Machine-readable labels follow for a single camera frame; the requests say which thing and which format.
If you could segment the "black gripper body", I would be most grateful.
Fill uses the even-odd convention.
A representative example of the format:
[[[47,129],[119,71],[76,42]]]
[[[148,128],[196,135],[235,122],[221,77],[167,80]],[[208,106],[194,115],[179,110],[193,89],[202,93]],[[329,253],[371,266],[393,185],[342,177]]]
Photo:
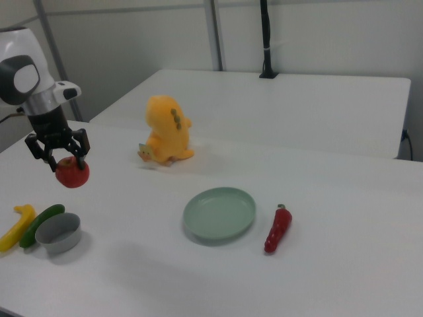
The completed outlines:
[[[32,151],[41,149],[36,142],[39,141],[48,149],[68,149],[71,143],[71,129],[62,107],[57,107],[49,112],[28,117],[34,130],[27,136],[27,145]]]

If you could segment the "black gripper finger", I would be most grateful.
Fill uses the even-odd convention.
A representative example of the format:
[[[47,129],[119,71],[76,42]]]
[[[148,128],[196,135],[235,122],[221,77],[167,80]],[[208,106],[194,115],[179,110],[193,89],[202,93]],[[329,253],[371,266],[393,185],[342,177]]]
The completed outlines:
[[[24,142],[35,159],[42,159],[50,166],[52,172],[56,171],[57,162],[53,156],[53,148],[49,141],[45,140],[41,135],[30,133],[26,136]]]
[[[75,157],[79,169],[86,168],[85,157],[90,149],[91,146],[85,129],[78,129],[70,132],[67,150]]]

